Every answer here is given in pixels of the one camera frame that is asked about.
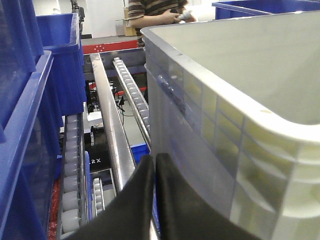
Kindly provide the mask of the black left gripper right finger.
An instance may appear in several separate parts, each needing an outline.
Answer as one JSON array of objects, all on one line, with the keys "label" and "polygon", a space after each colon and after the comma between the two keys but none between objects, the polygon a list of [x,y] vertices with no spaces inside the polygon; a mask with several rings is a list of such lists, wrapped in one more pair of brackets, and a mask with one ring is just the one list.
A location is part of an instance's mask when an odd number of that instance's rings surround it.
[{"label": "black left gripper right finger", "polygon": [[156,202],[163,240],[256,240],[212,208],[189,185],[167,153],[155,161]]}]

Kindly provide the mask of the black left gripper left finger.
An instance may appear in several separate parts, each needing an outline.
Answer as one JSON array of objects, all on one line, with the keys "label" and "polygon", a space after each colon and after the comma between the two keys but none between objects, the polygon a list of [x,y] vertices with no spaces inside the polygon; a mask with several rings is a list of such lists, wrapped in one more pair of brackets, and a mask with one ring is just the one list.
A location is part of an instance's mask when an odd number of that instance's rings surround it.
[{"label": "black left gripper left finger", "polygon": [[97,217],[68,240],[148,240],[153,208],[154,163],[146,154],[123,189]]}]

